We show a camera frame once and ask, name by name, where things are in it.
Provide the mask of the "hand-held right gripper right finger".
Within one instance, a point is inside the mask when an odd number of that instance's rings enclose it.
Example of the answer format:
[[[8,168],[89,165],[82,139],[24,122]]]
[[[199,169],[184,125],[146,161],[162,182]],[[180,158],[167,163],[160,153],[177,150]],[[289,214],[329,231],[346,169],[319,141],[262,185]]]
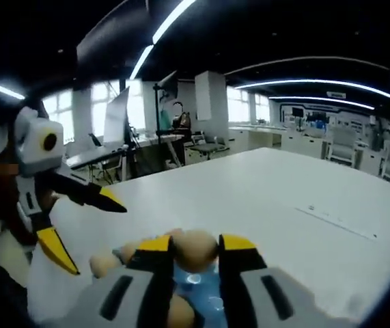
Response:
[[[221,234],[220,295],[228,327],[349,327],[316,306],[314,294],[283,271],[270,268],[246,238]]]

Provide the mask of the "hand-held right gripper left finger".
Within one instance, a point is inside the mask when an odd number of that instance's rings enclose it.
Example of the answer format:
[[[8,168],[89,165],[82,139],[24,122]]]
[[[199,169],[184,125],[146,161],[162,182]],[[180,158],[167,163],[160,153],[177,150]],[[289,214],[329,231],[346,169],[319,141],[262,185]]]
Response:
[[[130,262],[111,269],[45,327],[165,327],[174,291],[170,235],[142,242]]]

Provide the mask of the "person's left hand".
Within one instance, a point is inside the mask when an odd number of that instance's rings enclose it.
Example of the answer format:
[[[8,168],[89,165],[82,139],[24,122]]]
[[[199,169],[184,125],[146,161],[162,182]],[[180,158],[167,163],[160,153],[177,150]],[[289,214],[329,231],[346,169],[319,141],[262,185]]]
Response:
[[[11,176],[0,176],[0,220],[21,245],[35,245],[35,236],[26,229],[18,214],[17,202],[15,179]]]

